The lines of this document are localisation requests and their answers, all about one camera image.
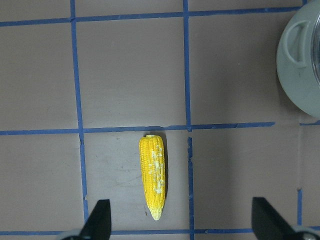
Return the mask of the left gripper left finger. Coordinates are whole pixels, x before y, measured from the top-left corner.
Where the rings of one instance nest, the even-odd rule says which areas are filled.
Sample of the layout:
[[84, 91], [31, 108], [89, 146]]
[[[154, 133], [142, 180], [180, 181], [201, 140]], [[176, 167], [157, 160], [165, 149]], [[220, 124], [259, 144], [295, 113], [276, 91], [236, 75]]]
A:
[[111, 204], [98, 200], [77, 238], [79, 240], [109, 240], [111, 236]]

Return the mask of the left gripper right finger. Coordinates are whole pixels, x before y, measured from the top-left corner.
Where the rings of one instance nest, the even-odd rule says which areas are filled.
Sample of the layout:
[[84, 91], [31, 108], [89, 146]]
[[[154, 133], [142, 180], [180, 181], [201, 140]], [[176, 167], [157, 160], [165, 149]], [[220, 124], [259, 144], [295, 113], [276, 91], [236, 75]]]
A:
[[258, 240], [286, 240], [294, 229], [264, 197], [253, 197], [251, 228]]

